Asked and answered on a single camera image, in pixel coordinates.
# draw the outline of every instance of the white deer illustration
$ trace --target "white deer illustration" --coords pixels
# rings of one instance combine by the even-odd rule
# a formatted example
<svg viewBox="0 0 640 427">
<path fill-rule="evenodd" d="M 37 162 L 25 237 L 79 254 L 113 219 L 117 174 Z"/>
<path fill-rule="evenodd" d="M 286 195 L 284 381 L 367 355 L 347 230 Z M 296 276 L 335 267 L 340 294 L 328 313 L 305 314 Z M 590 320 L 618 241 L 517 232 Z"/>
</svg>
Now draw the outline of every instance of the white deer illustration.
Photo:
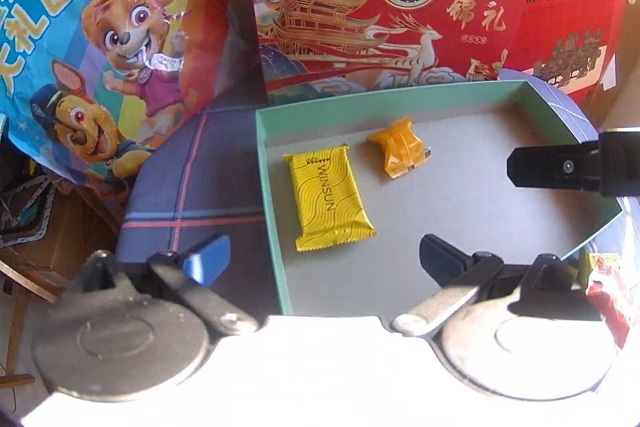
<svg viewBox="0 0 640 427">
<path fill-rule="evenodd" d="M 431 26 L 422 26 L 415 21 L 410 15 L 402 15 L 402 19 L 391 16 L 394 22 L 394 29 L 387 29 L 389 33 L 401 33 L 405 31 L 414 31 L 420 33 L 420 45 L 418 44 L 380 44 L 377 46 L 379 50 L 400 50 L 406 53 L 405 57 L 390 58 L 382 62 L 385 70 L 380 71 L 376 84 L 382 83 L 383 80 L 390 75 L 395 77 L 407 76 L 403 71 L 408 73 L 408 85 L 414 85 L 420 77 L 420 74 L 429 68 L 433 68 L 436 65 L 437 59 L 433 49 L 433 41 L 442 38 L 436 30 Z M 377 28 L 376 33 L 380 32 L 382 28 Z"/>
</svg>

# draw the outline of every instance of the blue police hat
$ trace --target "blue police hat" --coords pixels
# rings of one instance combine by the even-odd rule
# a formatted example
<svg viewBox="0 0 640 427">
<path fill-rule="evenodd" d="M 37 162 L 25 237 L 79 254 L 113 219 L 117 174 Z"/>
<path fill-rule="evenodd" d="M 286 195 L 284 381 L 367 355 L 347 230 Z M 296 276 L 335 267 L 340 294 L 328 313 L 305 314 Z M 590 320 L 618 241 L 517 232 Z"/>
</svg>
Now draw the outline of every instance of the blue police hat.
<svg viewBox="0 0 640 427">
<path fill-rule="evenodd" d="M 51 129 L 58 121 L 55 117 L 56 104 L 63 96 L 54 84 L 46 84 L 33 93 L 31 97 L 31 114 L 33 120 L 38 122 L 44 130 Z"/>
</svg>

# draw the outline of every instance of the cartoon dog face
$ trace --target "cartoon dog face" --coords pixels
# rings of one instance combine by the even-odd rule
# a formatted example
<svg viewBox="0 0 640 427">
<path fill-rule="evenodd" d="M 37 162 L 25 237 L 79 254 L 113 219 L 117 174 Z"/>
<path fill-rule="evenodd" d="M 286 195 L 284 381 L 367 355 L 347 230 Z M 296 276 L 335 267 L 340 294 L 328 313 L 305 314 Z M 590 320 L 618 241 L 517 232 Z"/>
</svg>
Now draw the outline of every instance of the cartoon dog face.
<svg viewBox="0 0 640 427">
<path fill-rule="evenodd" d="M 148 0 L 93 0 L 82 12 L 82 30 L 114 68 L 133 71 L 162 51 L 169 23 Z"/>
<path fill-rule="evenodd" d="M 112 159 L 120 140 L 110 113 L 87 95 L 82 73 L 57 60 L 51 68 L 56 85 L 42 87 L 31 101 L 36 121 L 50 139 L 62 143 L 85 162 Z"/>
</svg>

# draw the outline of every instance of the metal disc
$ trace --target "metal disc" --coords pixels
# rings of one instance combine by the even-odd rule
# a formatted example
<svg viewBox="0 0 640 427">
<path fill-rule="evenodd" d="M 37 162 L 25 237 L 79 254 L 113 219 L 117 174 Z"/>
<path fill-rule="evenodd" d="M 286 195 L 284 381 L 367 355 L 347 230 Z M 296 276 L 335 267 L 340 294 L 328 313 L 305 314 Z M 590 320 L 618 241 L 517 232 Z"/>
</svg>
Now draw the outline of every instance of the metal disc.
<svg viewBox="0 0 640 427">
<path fill-rule="evenodd" d="M 42 377 L 57 391 L 93 401 L 138 399 L 175 385 L 202 363 L 209 347 L 196 315 L 159 299 L 46 328 L 33 349 Z"/>
<path fill-rule="evenodd" d="M 515 315 L 516 299 L 475 304 L 444 326 L 442 350 L 462 377 L 528 400 L 574 396 L 602 379 L 616 352 L 603 322 Z"/>
</svg>

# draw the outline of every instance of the floor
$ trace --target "floor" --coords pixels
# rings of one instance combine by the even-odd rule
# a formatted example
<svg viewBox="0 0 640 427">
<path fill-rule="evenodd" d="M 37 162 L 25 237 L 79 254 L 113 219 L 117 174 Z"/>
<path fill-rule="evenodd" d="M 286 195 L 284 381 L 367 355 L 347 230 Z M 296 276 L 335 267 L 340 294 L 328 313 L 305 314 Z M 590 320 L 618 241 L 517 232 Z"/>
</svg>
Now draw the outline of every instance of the floor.
<svg viewBox="0 0 640 427">
<path fill-rule="evenodd" d="M 33 342 L 33 337 L 38 330 L 38 325 L 49 311 L 49 307 L 50 304 L 47 301 L 29 293 L 24 329 L 22 330 L 22 343 L 18 356 L 17 372 L 33 375 L 36 377 L 36 383 L 16 387 L 15 390 L 0 389 L 0 407 L 5 412 L 15 414 L 18 418 L 27 415 L 49 396 L 31 358 L 31 343 Z M 0 291 L 0 363 L 2 363 L 2 365 L 4 365 L 6 358 L 13 313 L 14 297 Z"/>
</svg>

